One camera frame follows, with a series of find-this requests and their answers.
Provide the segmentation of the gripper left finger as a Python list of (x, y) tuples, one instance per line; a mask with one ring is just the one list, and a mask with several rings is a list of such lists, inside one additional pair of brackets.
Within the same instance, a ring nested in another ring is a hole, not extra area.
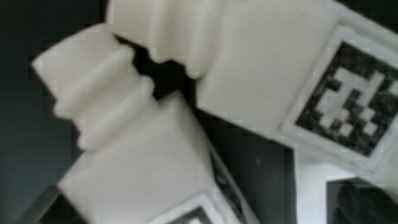
[(84, 224), (84, 218), (55, 186), (39, 194), (16, 224)]

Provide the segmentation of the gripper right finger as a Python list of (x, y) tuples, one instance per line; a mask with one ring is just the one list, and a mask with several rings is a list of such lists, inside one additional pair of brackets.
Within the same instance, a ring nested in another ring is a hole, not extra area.
[(327, 224), (398, 224), (398, 202), (359, 178), (327, 183)]

